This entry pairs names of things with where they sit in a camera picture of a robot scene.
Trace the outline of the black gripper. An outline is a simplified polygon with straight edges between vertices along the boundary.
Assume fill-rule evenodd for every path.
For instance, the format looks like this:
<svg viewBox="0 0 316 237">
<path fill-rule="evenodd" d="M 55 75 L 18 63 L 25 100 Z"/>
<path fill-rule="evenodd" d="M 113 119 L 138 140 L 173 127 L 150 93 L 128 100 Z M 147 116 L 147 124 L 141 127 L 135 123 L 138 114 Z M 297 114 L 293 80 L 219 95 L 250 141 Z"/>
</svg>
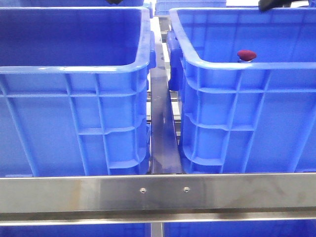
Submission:
<svg viewBox="0 0 316 237">
<path fill-rule="evenodd" d="M 120 4 L 122 0 L 106 0 L 109 4 Z"/>
</svg>

